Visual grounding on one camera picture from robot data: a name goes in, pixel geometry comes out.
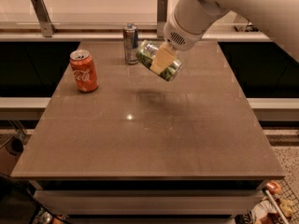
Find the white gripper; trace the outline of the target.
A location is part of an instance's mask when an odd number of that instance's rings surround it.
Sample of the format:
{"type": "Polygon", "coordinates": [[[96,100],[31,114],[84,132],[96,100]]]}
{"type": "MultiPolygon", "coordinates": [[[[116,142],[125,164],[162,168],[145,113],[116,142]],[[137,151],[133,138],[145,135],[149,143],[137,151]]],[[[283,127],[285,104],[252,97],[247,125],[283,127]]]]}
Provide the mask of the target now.
{"type": "Polygon", "coordinates": [[[164,40],[159,47],[150,70],[160,75],[176,58],[176,50],[189,50],[199,41],[203,32],[202,13],[173,12],[164,26],[164,40]]]}

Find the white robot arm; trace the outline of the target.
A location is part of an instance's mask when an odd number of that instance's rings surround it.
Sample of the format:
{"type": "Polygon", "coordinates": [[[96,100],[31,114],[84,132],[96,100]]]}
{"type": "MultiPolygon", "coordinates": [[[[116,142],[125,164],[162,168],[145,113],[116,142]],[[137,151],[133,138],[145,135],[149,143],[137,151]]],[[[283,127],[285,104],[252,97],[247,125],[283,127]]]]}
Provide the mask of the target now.
{"type": "Polygon", "coordinates": [[[179,0],[164,26],[164,42],[151,71],[159,75],[189,50],[228,12],[248,19],[281,49],[299,61],[299,0],[179,0]]]}

